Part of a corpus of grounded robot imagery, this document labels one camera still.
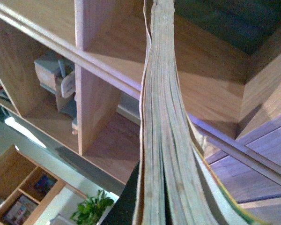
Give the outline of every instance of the book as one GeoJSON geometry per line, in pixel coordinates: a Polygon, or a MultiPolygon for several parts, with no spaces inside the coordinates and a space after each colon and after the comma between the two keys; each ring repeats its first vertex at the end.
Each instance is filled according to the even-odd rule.
{"type": "Polygon", "coordinates": [[[133,225],[267,224],[237,205],[202,156],[206,137],[190,121],[179,86],[174,12],[173,0],[144,1],[147,49],[133,225]]]}
{"type": "Polygon", "coordinates": [[[34,185],[34,188],[41,193],[47,194],[55,183],[55,179],[50,178],[46,174],[44,174],[34,185]]]}
{"type": "Polygon", "coordinates": [[[37,204],[25,195],[21,195],[3,216],[9,225],[22,225],[31,215],[37,204]]]}

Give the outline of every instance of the wooden shelving unit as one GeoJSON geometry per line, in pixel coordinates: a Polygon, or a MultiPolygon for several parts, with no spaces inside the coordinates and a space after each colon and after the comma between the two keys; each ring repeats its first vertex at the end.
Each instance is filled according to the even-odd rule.
{"type": "MultiPolygon", "coordinates": [[[[0,0],[0,81],[12,102],[0,105],[125,184],[139,158],[139,127],[115,111],[121,91],[140,96],[144,23],[141,1],[0,0]],[[75,63],[76,136],[35,74],[33,60],[48,49],[75,63]]],[[[241,168],[258,172],[248,171],[252,179],[261,173],[281,193],[281,167],[258,146],[281,127],[281,27],[248,55],[179,16],[174,25],[186,110],[218,147],[210,163],[228,168],[234,152],[241,168]]]]}
{"type": "Polygon", "coordinates": [[[65,185],[63,180],[27,158],[15,146],[11,146],[0,156],[0,198],[4,200],[0,206],[0,225],[8,224],[3,217],[22,195],[37,205],[24,223],[33,224],[65,185]],[[56,181],[47,193],[34,188],[43,175],[56,181]]]}

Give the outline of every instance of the wooden shelf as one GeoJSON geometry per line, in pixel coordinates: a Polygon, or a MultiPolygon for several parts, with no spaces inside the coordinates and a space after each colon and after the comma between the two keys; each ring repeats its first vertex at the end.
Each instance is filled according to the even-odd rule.
{"type": "MultiPolygon", "coordinates": [[[[18,0],[15,4],[0,0],[0,18],[138,98],[146,50],[141,3],[136,4],[132,15],[120,23],[115,20],[110,31],[82,51],[74,45],[74,2],[67,2],[64,13],[65,9],[55,11],[61,7],[56,1],[38,4],[36,0],[18,0]]],[[[249,56],[180,17],[176,17],[175,32],[186,110],[235,138],[244,92],[244,65],[249,56]]]]}
{"type": "Polygon", "coordinates": [[[126,184],[140,157],[140,127],[116,113],[83,158],[126,184]]]}
{"type": "Polygon", "coordinates": [[[10,102],[8,102],[8,101],[6,101],[6,100],[0,98],[0,105],[1,105],[3,108],[5,108],[5,109],[11,111],[12,113],[17,114],[17,112],[16,112],[16,110],[15,110],[15,107],[14,107],[13,104],[11,104],[10,102]]]}
{"type": "Polygon", "coordinates": [[[70,150],[78,153],[78,137],[72,134],[72,118],[57,111],[55,97],[48,95],[43,102],[23,117],[70,150]]]}
{"type": "Polygon", "coordinates": [[[75,46],[74,0],[0,0],[0,10],[51,39],[75,46]]]}
{"type": "Polygon", "coordinates": [[[30,177],[25,180],[25,182],[20,186],[19,191],[29,197],[31,200],[35,201],[36,203],[40,204],[43,198],[46,196],[46,193],[42,193],[37,191],[34,188],[34,185],[41,179],[43,175],[48,176],[50,179],[55,180],[52,176],[46,173],[42,168],[38,167],[30,177]]]}

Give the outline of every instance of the book pages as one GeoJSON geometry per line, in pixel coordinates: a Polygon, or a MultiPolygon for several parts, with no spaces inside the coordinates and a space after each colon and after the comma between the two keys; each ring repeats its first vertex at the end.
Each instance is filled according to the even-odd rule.
{"type": "Polygon", "coordinates": [[[144,2],[147,54],[140,97],[134,225],[266,224],[241,209],[202,157],[186,113],[174,48],[174,1],[144,2]]]}

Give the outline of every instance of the green leaves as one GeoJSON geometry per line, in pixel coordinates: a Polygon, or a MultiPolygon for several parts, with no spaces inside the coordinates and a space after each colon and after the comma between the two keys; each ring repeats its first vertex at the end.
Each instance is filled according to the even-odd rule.
{"type": "Polygon", "coordinates": [[[70,217],[77,225],[96,225],[107,206],[110,206],[114,201],[107,197],[104,190],[98,190],[97,196],[87,198],[77,204],[77,211],[70,217]]]}

